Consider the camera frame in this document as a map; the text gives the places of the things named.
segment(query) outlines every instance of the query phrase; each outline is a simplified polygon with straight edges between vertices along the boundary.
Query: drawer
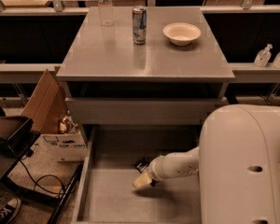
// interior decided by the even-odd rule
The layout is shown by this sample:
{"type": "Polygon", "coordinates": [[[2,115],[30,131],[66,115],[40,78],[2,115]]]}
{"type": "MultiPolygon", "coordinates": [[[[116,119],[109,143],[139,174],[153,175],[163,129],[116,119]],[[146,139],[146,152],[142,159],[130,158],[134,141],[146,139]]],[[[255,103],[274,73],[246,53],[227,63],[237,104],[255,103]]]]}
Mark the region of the drawer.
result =
{"type": "Polygon", "coordinates": [[[220,99],[66,98],[80,124],[203,124],[220,99]]]}
{"type": "Polygon", "coordinates": [[[134,189],[134,165],[197,146],[193,126],[95,126],[73,223],[201,223],[198,175],[134,189]]]}

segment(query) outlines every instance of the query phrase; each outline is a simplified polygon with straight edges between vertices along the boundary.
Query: clear water bottle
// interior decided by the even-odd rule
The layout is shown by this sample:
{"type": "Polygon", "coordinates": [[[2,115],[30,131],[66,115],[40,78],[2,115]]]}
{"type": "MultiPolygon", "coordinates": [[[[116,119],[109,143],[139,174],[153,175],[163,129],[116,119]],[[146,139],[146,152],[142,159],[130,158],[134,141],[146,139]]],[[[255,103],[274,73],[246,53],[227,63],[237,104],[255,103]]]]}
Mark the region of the clear water bottle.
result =
{"type": "Polygon", "coordinates": [[[112,0],[97,0],[101,24],[103,26],[112,26],[113,22],[113,4],[112,0]]]}

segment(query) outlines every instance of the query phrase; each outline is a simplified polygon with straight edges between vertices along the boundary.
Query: cardboard box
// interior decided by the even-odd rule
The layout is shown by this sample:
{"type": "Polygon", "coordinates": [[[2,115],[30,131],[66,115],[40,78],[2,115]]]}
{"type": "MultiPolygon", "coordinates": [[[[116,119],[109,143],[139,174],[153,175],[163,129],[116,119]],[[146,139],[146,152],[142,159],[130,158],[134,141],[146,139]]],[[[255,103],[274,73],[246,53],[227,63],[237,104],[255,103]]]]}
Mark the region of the cardboard box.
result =
{"type": "Polygon", "coordinates": [[[84,161],[87,146],[81,134],[58,134],[67,112],[65,93],[47,70],[37,83],[22,115],[34,121],[32,129],[41,133],[45,146],[57,161],[84,161]]]}

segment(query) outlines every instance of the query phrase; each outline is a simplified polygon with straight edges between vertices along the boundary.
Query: open drawer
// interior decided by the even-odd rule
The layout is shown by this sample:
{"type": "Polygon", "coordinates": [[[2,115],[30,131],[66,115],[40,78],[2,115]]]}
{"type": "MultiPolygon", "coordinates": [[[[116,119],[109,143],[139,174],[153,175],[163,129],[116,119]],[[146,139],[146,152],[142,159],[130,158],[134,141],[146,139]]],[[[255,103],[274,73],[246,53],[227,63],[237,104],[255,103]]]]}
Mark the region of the open drawer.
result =
{"type": "Polygon", "coordinates": [[[96,126],[73,223],[201,223],[198,175],[135,189],[134,165],[197,146],[195,126],[96,126]]]}

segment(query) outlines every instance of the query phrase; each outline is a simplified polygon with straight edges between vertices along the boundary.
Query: table top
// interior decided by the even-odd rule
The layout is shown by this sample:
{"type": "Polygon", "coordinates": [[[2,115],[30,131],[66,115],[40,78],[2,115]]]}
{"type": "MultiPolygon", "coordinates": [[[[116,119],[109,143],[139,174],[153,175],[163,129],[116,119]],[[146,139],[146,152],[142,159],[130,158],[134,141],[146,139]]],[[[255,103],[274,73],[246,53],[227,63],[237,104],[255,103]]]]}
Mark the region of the table top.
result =
{"type": "Polygon", "coordinates": [[[132,8],[114,7],[115,25],[102,27],[91,7],[57,74],[60,81],[225,82],[234,78],[199,7],[147,7],[147,42],[133,42],[132,8]],[[185,47],[162,33],[188,22],[202,35],[185,47]]]}
{"type": "Polygon", "coordinates": [[[15,167],[18,161],[27,153],[39,136],[39,132],[29,132],[17,146],[18,157],[9,157],[0,153],[0,180],[4,178],[15,167]]]}

